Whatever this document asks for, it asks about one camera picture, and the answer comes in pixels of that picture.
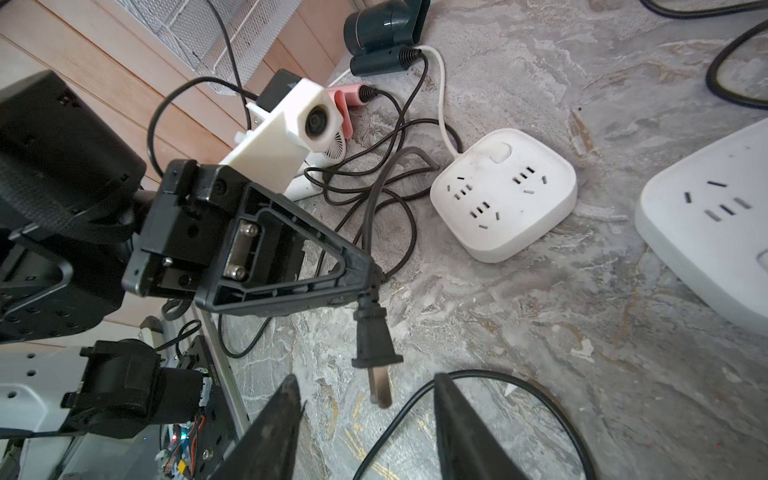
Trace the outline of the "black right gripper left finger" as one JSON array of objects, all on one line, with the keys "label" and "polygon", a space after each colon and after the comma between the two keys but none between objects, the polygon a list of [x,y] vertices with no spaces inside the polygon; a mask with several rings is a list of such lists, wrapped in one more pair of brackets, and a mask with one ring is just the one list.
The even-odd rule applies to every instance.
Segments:
[{"label": "black right gripper left finger", "polygon": [[299,384],[289,374],[210,479],[292,479],[301,419]]}]

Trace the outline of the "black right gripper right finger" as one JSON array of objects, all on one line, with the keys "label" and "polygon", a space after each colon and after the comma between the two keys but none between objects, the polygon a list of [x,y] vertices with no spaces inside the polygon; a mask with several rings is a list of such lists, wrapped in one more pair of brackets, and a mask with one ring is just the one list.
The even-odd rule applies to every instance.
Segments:
[{"label": "black right gripper right finger", "polygon": [[434,377],[434,413],[443,479],[527,479],[444,373]]}]

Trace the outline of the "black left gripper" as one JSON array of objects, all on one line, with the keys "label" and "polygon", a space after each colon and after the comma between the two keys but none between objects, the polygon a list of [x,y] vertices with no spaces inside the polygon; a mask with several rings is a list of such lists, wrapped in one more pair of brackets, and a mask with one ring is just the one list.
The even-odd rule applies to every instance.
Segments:
[{"label": "black left gripper", "polygon": [[[337,261],[299,279],[309,242]],[[140,297],[194,300],[215,314],[279,317],[344,306],[384,280],[372,256],[229,166],[175,160],[122,278]]]}]

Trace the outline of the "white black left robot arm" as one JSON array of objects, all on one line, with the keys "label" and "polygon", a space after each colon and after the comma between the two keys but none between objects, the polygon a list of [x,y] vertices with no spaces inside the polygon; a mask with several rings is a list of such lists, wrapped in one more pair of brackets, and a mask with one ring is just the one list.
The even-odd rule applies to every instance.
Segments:
[{"label": "white black left robot arm", "polygon": [[286,316],[377,299],[372,256],[225,165],[145,162],[53,71],[1,92],[1,339],[81,333],[125,296]]}]

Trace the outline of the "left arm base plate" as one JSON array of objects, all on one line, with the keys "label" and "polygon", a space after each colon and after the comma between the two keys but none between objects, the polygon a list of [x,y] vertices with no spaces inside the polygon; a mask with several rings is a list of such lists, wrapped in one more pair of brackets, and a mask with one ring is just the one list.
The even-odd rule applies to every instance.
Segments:
[{"label": "left arm base plate", "polygon": [[201,335],[194,337],[181,357],[180,367],[202,375],[197,408],[186,422],[163,427],[163,448],[157,455],[162,479],[211,479],[230,455],[246,414],[235,406],[230,369]]}]

